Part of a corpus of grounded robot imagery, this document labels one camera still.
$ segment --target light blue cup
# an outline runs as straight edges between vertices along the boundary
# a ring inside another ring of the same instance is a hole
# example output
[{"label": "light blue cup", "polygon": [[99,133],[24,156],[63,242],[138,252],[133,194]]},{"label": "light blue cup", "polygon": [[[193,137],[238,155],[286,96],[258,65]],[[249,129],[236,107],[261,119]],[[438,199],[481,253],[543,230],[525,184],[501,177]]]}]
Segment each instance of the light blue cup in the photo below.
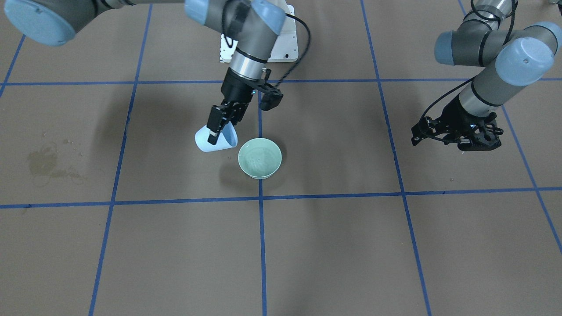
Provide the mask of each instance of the light blue cup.
[{"label": "light blue cup", "polygon": [[228,124],[224,126],[223,131],[220,133],[219,139],[216,142],[216,145],[211,145],[207,141],[207,139],[209,138],[209,131],[209,128],[207,126],[204,126],[200,130],[198,130],[197,133],[195,133],[195,143],[201,151],[217,151],[234,148],[236,147],[236,145],[238,145],[238,136],[236,135],[236,130],[234,130],[234,126],[232,126],[231,122],[228,122]]}]

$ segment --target grid line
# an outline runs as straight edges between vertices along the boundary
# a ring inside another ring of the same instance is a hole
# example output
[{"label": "grid line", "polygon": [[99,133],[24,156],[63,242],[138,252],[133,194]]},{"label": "grid line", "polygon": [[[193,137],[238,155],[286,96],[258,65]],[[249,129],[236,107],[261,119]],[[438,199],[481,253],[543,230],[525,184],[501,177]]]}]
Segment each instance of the grid line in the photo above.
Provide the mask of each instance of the grid line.
[{"label": "grid line", "polygon": [[10,67],[8,68],[8,72],[6,73],[6,76],[4,77],[4,81],[2,82],[2,86],[0,87],[0,98],[4,94],[4,89],[6,88],[8,80],[10,79],[13,66],[16,64],[17,57],[20,54],[21,46],[23,46],[24,41],[25,41],[25,35],[22,35],[20,39],[20,43],[17,45],[16,52],[13,54],[12,62],[10,63]]},{"label": "grid line", "polygon": [[[406,196],[427,195],[460,195],[460,194],[488,194],[488,193],[510,193],[510,192],[534,192],[536,190],[551,192],[562,191],[562,187],[538,187],[538,188],[500,188],[500,189],[467,189],[467,190],[440,190],[440,191],[406,191]],[[264,195],[264,201],[272,200],[304,200],[315,198],[358,198],[358,197],[388,197],[401,196],[402,192],[376,192],[376,193],[335,193],[320,195]],[[260,196],[243,197],[208,197],[208,198],[174,198],[169,200],[128,200],[115,201],[114,205],[150,205],[150,204],[190,204],[190,203],[213,203],[213,202],[240,202],[259,201]],[[100,202],[67,202],[67,203],[28,203],[28,204],[3,204],[1,209],[29,209],[49,207],[73,207],[73,206],[109,206],[111,201]]]},{"label": "grid line", "polygon": [[119,176],[121,174],[121,166],[123,163],[123,157],[125,155],[125,146],[127,143],[127,129],[129,127],[129,122],[131,119],[131,112],[133,111],[133,105],[135,102],[135,95],[137,92],[137,81],[139,79],[140,76],[140,71],[141,71],[141,66],[142,66],[142,58],[144,55],[144,46],[146,45],[146,39],[148,36],[148,28],[150,26],[150,18],[152,15],[152,4],[149,5],[148,7],[148,14],[147,14],[147,18],[146,18],[146,25],[144,27],[144,35],[143,35],[143,41],[142,44],[140,46],[140,53],[139,53],[139,59],[138,59],[138,63],[137,63],[137,73],[135,75],[135,83],[133,85],[133,91],[131,93],[131,101],[129,103],[129,110],[127,112],[127,118],[125,121],[125,130],[123,131],[123,141],[121,143],[121,151],[119,153],[119,161],[117,162],[117,170],[115,171],[115,181],[114,181],[114,186],[113,186],[113,192],[111,194],[111,201],[110,201],[110,205],[109,205],[109,211],[107,212],[107,220],[106,220],[106,226],[105,226],[105,230],[103,233],[103,241],[102,241],[102,247],[101,247],[101,251],[99,253],[99,261],[98,261],[98,268],[97,268],[97,272],[96,272],[96,279],[94,281],[94,289],[92,291],[92,301],[90,302],[90,309],[89,309],[89,316],[93,316],[94,314],[94,309],[96,307],[96,298],[97,298],[97,294],[98,294],[98,289],[99,289],[99,280],[101,278],[101,273],[102,273],[102,268],[103,268],[103,260],[105,257],[105,250],[106,250],[106,246],[107,246],[107,238],[109,236],[109,229],[111,226],[111,218],[113,216],[113,209],[115,206],[115,198],[117,195],[117,187],[119,185]]},{"label": "grid line", "polygon": [[402,181],[402,174],[400,172],[400,164],[398,163],[398,155],[396,154],[396,146],[394,144],[394,139],[392,137],[392,128],[391,128],[390,120],[388,118],[388,111],[387,111],[386,102],[385,102],[385,99],[384,99],[383,87],[382,87],[382,83],[380,82],[380,75],[379,75],[379,70],[378,70],[378,66],[377,66],[377,58],[376,58],[376,55],[375,55],[375,50],[374,50],[374,47],[373,47],[373,40],[371,38],[371,32],[370,32],[370,29],[369,29],[369,21],[368,21],[368,18],[367,18],[367,13],[365,12],[365,3],[364,3],[363,0],[360,0],[360,2],[361,2],[361,10],[363,12],[363,19],[364,19],[364,22],[365,22],[365,30],[367,32],[367,39],[369,40],[369,48],[371,49],[371,57],[373,59],[373,66],[374,66],[374,69],[375,69],[375,75],[376,75],[377,81],[378,81],[377,85],[378,85],[378,88],[379,88],[380,101],[381,101],[383,112],[384,112],[384,120],[386,121],[386,124],[387,124],[388,138],[390,140],[390,145],[391,145],[391,148],[392,148],[392,155],[394,156],[396,174],[398,176],[398,183],[400,184],[400,192],[401,192],[401,196],[402,196],[402,203],[404,204],[404,211],[406,213],[408,230],[410,231],[410,238],[412,240],[412,248],[414,250],[416,265],[418,267],[418,276],[419,276],[419,279],[420,279],[421,290],[422,290],[424,301],[425,301],[425,309],[427,311],[428,316],[432,316],[431,306],[429,304],[429,297],[428,297],[428,294],[427,294],[427,289],[425,287],[425,279],[424,279],[424,276],[423,276],[422,263],[421,263],[419,252],[418,252],[418,244],[416,243],[414,226],[412,224],[412,220],[411,220],[411,217],[410,217],[410,209],[408,207],[408,201],[407,201],[407,198],[406,198],[406,195],[405,195],[404,182]]},{"label": "grid line", "polygon": [[[262,136],[262,120],[261,120],[261,92],[257,93],[257,134],[258,137]],[[265,218],[264,218],[264,182],[258,180],[258,200],[259,200],[259,213],[260,213],[260,254],[261,254],[261,314],[267,316],[268,314],[268,288],[266,284],[266,261],[265,261]]]}]

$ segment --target blue tape line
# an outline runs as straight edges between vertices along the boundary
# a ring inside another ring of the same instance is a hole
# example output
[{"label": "blue tape line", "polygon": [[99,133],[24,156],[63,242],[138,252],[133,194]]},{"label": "blue tape line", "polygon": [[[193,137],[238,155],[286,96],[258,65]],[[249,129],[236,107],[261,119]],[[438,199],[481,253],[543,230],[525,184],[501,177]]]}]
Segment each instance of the blue tape line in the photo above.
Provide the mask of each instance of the blue tape line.
[{"label": "blue tape line", "polygon": [[222,80],[162,80],[139,81],[138,84],[195,84],[195,83],[223,83]]},{"label": "blue tape line", "polygon": [[13,82],[6,85],[109,85],[134,84],[134,81],[92,81],[92,82]]},{"label": "blue tape line", "polygon": [[457,0],[457,1],[459,2],[459,6],[460,6],[460,9],[461,9],[462,12],[463,12],[463,15],[466,15],[466,10],[464,10],[463,2],[462,2],[461,0]]},{"label": "blue tape line", "polygon": [[542,187],[538,188],[539,191],[562,191],[562,187]]},{"label": "blue tape line", "polygon": [[423,270],[422,270],[422,263],[419,257],[419,252],[418,252],[418,245],[416,243],[416,239],[415,239],[415,234],[414,234],[414,227],[412,225],[411,222],[411,218],[410,218],[410,210],[408,207],[408,202],[406,200],[406,195],[405,190],[404,190],[404,183],[402,181],[402,174],[400,172],[400,165],[398,163],[398,156],[396,154],[396,146],[394,144],[394,139],[392,137],[392,129],[391,129],[391,125],[390,125],[390,120],[388,118],[388,111],[386,108],[386,102],[384,99],[384,92],[383,92],[383,87],[382,87],[382,83],[380,82],[380,75],[379,75],[379,69],[377,66],[377,59],[375,57],[375,50],[373,47],[373,41],[371,39],[371,32],[369,30],[369,22],[367,20],[367,14],[365,12],[365,3],[363,0],[361,0],[361,10],[363,11],[363,19],[365,22],[365,30],[367,31],[367,39],[369,40],[369,48],[371,49],[371,57],[373,58],[373,66],[375,68],[375,75],[377,76],[377,85],[379,87],[379,93],[380,93],[380,101],[382,103],[382,107],[383,107],[383,112],[384,112],[384,120],[386,121],[387,124],[387,129],[388,129],[388,138],[390,140],[390,144],[391,144],[391,148],[392,148],[392,154],[394,156],[394,162],[395,162],[395,167],[396,167],[396,173],[398,176],[398,183],[400,184],[400,193],[402,195],[402,202],[404,203],[404,211],[406,212],[406,219],[408,221],[408,228],[410,231],[410,237],[412,240],[412,247],[414,249],[414,255],[416,258],[416,265],[418,266],[418,275],[420,278],[420,284],[421,284],[421,290],[423,292],[423,296],[424,296],[424,301],[425,301],[425,309],[427,311],[428,316],[432,316],[431,313],[431,307],[429,304],[429,297],[427,294],[427,289],[425,286],[425,279],[423,276]]},{"label": "blue tape line", "polygon": [[0,205],[0,209],[38,209],[43,207],[73,207],[73,206],[108,206],[107,202],[70,202],[70,203],[34,203]]},{"label": "blue tape line", "polygon": [[21,39],[20,39],[20,43],[17,45],[16,52],[13,54],[12,62],[10,63],[10,67],[8,68],[8,72],[6,73],[6,76],[4,77],[4,82],[2,83],[2,86],[0,87],[0,98],[4,94],[4,89],[6,88],[8,80],[10,79],[10,75],[12,74],[13,66],[16,64],[16,60],[17,60],[18,55],[20,54],[21,46],[23,46],[24,40],[25,40],[25,35],[22,35]]},{"label": "blue tape line", "polygon": [[[539,191],[562,191],[562,187],[542,187]],[[454,194],[485,194],[485,193],[509,193],[509,192],[533,192],[535,188],[502,188],[502,189],[473,189],[473,190],[447,190],[447,191],[412,191],[404,192],[405,196],[426,196],[426,195],[454,195]],[[323,194],[323,195],[272,195],[263,196],[264,201],[269,200],[303,200],[310,198],[354,198],[354,197],[384,197],[401,196],[402,192],[381,192],[381,193],[342,193],[342,194]],[[113,205],[150,205],[150,204],[188,204],[188,203],[212,203],[212,202],[239,202],[239,201],[258,201],[259,196],[244,197],[217,197],[217,198],[178,198],[172,200],[132,200],[115,201]],[[108,206],[107,202],[71,202],[71,203],[43,203],[43,204],[4,204],[0,209],[25,209],[40,207],[72,207],[72,206]]]},{"label": "blue tape line", "polygon": [[218,198],[178,198],[173,200],[115,201],[115,205],[186,204],[186,203],[238,202],[238,201],[257,201],[257,200],[259,200],[259,197],[257,196],[218,197]]},{"label": "blue tape line", "polygon": [[503,188],[503,189],[474,189],[474,190],[445,190],[445,191],[415,191],[404,192],[407,196],[416,195],[444,195],[444,194],[479,194],[479,193],[506,193],[506,192],[533,192],[534,188]]},{"label": "blue tape line", "polygon": [[107,246],[107,237],[109,236],[109,227],[111,224],[111,217],[113,216],[113,204],[109,206],[109,211],[107,212],[107,220],[105,230],[103,231],[102,248],[99,252],[98,268],[96,270],[96,280],[94,281],[94,289],[92,291],[92,301],[90,302],[90,310],[88,312],[89,316],[94,315],[94,308],[96,307],[96,298],[98,296],[99,279],[102,275],[103,260],[105,258],[105,249]]},{"label": "blue tape line", "polygon": [[268,314],[268,292],[266,285],[265,267],[265,224],[264,224],[264,183],[259,180],[260,200],[260,247],[261,247],[261,312],[263,316]]},{"label": "blue tape line", "polygon": [[411,78],[411,79],[380,79],[380,82],[443,82],[443,81],[467,81],[468,78]]},{"label": "blue tape line", "polygon": [[558,249],[560,250],[560,253],[562,254],[562,243],[560,242],[560,238],[558,237],[558,233],[556,232],[556,228],[554,227],[554,223],[552,222],[552,219],[550,218],[549,211],[546,209],[545,203],[542,200],[541,191],[537,187],[537,182],[535,181],[535,179],[533,177],[533,173],[531,172],[531,167],[529,167],[529,164],[527,162],[527,158],[525,157],[525,153],[523,152],[523,148],[521,146],[521,143],[519,143],[519,138],[517,137],[517,134],[515,133],[515,129],[513,128],[513,125],[511,124],[511,120],[509,119],[509,115],[507,114],[507,110],[505,110],[505,106],[502,105],[501,109],[504,111],[505,119],[507,120],[507,125],[509,126],[509,129],[510,129],[512,135],[513,135],[513,138],[515,139],[515,144],[517,145],[517,149],[519,150],[519,153],[521,154],[521,158],[523,159],[523,163],[525,165],[525,168],[527,169],[527,173],[529,174],[529,178],[531,179],[531,182],[533,183],[533,188],[534,188],[534,190],[537,194],[537,198],[538,198],[539,202],[541,203],[542,211],[545,213],[546,221],[549,223],[550,230],[552,231],[552,235],[554,236],[554,240],[556,241],[556,244],[558,245]]},{"label": "blue tape line", "polygon": [[119,153],[119,162],[117,163],[117,170],[115,171],[115,181],[114,181],[114,186],[113,186],[113,192],[111,194],[111,203],[110,203],[110,206],[109,206],[109,211],[107,212],[107,220],[106,220],[105,231],[103,233],[102,248],[101,248],[101,251],[99,253],[98,269],[96,271],[96,280],[94,281],[94,289],[92,291],[92,301],[90,302],[90,310],[89,310],[89,313],[88,313],[89,316],[93,316],[94,308],[96,307],[96,298],[97,298],[97,295],[98,295],[99,280],[100,280],[101,274],[102,274],[103,260],[104,260],[104,257],[105,257],[105,250],[106,250],[106,246],[107,246],[107,238],[109,236],[109,229],[110,229],[110,226],[111,226],[111,217],[113,216],[113,209],[114,209],[114,205],[115,205],[115,197],[117,195],[117,187],[119,185],[119,176],[121,174],[121,166],[122,166],[122,163],[123,163],[123,156],[125,154],[125,145],[126,145],[126,142],[127,142],[127,128],[129,126],[129,122],[130,122],[130,119],[131,119],[131,112],[133,111],[135,94],[137,92],[137,81],[138,81],[140,73],[141,73],[140,71],[141,71],[141,66],[142,66],[142,58],[143,58],[143,55],[144,55],[144,46],[146,45],[146,39],[147,39],[147,36],[148,36],[148,28],[150,26],[151,16],[152,16],[152,4],[148,8],[146,25],[144,27],[144,36],[143,36],[142,44],[140,46],[140,54],[139,54],[139,59],[138,59],[138,63],[137,63],[137,73],[135,75],[135,84],[133,85],[133,92],[131,94],[131,101],[129,103],[129,110],[127,112],[127,119],[126,119],[126,123],[125,123],[125,131],[123,132],[123,141],[121,143],[121,151]]},{"label": "blue tape line", "polygon": [[318,195],[271,195],[264,196],[264,200],[302,200],[308,198],[352,198],[352,197],[382,197],[401,196],[401,192],[383,193],[349,193],[349,194],[318,194]]}]

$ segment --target white mounting plate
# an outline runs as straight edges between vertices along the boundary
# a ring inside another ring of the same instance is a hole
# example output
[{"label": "white mounting plate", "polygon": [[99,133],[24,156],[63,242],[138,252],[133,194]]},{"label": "white mounting plate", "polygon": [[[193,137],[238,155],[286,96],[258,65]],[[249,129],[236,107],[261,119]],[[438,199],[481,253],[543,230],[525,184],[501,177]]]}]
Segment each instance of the white mounting plate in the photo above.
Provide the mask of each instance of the white mounting plate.
[{"label": "white mounting plate", "polygon": [[[294,15],[294,7],[287,5],[289,12]],[[293,62],[298,59],[298,42],[296,24],[293,19],[287,18],[289,23],[293,24],[294,31],[285,31],[287,24],[283,26],[281,35],[277,38],[273,49],[271,50],[271,57],[268,62]],[[236,49],[237,40],[234,41],[232,48],[228,48],[224,40],[224,35],[220,35],[220,62],[230,62],[232,54]]]}]

